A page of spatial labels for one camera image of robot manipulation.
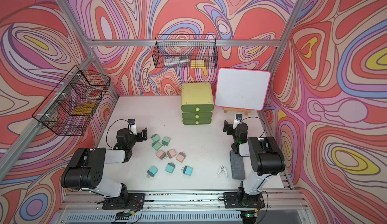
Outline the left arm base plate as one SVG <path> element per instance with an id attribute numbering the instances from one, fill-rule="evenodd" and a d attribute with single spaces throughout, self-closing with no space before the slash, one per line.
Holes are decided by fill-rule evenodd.
<path id="1" fill-rule="evenodd" d="M 116 198 L 105 198 L 103 210 L 141 210 L 144 205 L 145 193 L 128 193 Z"/>

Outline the green plug one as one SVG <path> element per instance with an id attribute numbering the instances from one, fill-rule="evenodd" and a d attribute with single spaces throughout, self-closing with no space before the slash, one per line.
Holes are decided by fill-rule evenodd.
<path id="1" fill-rule="evenodd" d="M 160 141 L 160 136 L 158 134 L 154 134 L 151 136 L 151 139 L 153 142 L 159 142 Z"/>

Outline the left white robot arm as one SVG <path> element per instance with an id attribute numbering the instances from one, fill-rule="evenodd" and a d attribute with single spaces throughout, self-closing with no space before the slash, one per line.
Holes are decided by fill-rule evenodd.
<path id="1" fill-rule="evenodd" d="M 128 198 L 127 187 L 104 175 L 108 164 L 127 163 L 133 155 L 137 142 L 148 139 L 148 129 L 134 133 L 133 128 L 120 129 L 113 149 L 79 148 L 76 150 L 63 172 L 60 184 L 63 188 L 91 191 L 105 198 Z"/>

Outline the green plug two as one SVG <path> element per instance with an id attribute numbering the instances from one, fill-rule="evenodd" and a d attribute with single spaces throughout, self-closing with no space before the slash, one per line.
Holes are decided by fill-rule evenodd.
<path id="1" fill-rule="evenodd" d="M 164 137 L 163 139 L 162 139 L 162 144 L 164 145 L 164 146 L 168 146 L 169 145 L 169 143 L 170 143 L 170 141 L 171 141 L 171 138 L 170 137 Z"/>

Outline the green plug three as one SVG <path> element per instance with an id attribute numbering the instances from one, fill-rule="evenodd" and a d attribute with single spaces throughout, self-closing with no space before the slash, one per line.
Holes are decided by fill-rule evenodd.
<path id="1" fill-rule="evenodd" d="M 156 150 L 159 151 L 162 148 L 162 144 L 160 142 L 154 142 L 152 144 L 152 147 Z"/>

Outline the yellow green drawer cabinet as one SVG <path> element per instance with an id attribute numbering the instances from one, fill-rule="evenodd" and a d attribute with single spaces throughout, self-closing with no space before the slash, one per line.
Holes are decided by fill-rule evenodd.
<path id="1" fill-rule="evenodd" d="M 181 111 L 184 125 L 208 125 L 212 122 L 214 97 L 210 83 L 184 83 Z"/>

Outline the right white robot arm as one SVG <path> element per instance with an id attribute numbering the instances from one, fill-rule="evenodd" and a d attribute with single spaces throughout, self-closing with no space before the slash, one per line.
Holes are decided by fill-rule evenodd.
<path id="1" fill-rule="evenodd" d="M 263 204 L 262 188 L 267 181 L 285 170 L 285 158 L 275 139 L 249 137 L 248 125 L 241 119 L 233 124 L 224 122 L 223 132 L 233 137 L 230 151 L 231 173 L 241 184 L 235 196 L 224 200 L 242 207 Z"/>

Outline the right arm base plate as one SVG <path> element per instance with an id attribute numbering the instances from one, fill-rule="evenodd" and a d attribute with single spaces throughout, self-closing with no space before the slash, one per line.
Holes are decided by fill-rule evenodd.
<path id="1" fill-rule="evenodd" d="M 265 201 L 262 194 L 247 195 L 237 192 L 224 192 L 223 201 L 225 208 L 265 208 Z"/>

